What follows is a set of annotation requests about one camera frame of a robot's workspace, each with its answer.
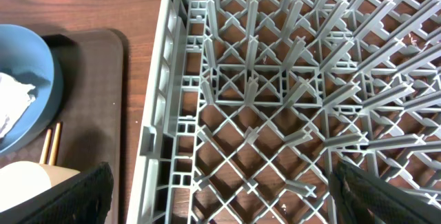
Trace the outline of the blue plate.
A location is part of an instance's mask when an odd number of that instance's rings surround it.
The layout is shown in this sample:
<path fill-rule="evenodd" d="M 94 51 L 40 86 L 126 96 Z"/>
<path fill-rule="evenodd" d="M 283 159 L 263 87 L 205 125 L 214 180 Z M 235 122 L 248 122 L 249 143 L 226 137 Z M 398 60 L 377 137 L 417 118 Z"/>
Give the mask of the blue plate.
<path fill-rule="evenodd" d="M 50 124 L 63 96 L 63 73 L 59 60 L 37 33 L 12 24 L 1 25 L 1 71 L 34 89 L 35 100 L 1 139 L 1 155 L 14 152 Z"/>

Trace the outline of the white tissue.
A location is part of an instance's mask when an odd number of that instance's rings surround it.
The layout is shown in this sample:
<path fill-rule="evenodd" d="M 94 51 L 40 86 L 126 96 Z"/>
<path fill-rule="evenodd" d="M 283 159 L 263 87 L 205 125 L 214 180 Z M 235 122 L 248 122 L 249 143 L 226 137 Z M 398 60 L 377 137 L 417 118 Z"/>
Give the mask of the white tissue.
<path fill-rule="evenodd" d="M 36 97 L 30 94 L 35 86 L 17 81 L 1 73 L 1 138 L 14 127 Z"/>

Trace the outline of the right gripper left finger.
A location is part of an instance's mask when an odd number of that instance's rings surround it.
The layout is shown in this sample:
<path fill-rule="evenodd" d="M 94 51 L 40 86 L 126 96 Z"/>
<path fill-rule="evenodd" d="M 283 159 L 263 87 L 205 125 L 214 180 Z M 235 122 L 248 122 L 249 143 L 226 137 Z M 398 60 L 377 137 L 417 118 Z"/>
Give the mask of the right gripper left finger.
<path fill-rule="evenodd" d="M 1 213 L 2 223 L 104 223 L 114 177 L 107 162 L 55 185 Z"/>

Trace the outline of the white cup green inside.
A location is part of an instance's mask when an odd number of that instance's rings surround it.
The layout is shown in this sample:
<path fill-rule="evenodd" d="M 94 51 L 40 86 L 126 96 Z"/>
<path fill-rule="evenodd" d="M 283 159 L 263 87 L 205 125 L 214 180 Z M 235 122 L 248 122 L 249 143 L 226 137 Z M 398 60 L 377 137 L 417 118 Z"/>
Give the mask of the white cup green inside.
<path fill-rule="evenodd" d="M 18 161 L 1 168 L 1 212 L 51 189 L 78 173 L 78 170 L 31 161 Z"/>

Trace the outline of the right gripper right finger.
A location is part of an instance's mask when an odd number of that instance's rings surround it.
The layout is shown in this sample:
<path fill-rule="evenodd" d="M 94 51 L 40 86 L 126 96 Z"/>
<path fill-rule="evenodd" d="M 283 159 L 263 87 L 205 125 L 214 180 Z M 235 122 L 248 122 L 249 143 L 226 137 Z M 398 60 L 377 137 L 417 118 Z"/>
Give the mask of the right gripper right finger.
<path fill-rule="evenodd" d="M 341 161 L 329 176 L 337 219 L 343 223 L 439 223 L 440 209 Z"/>

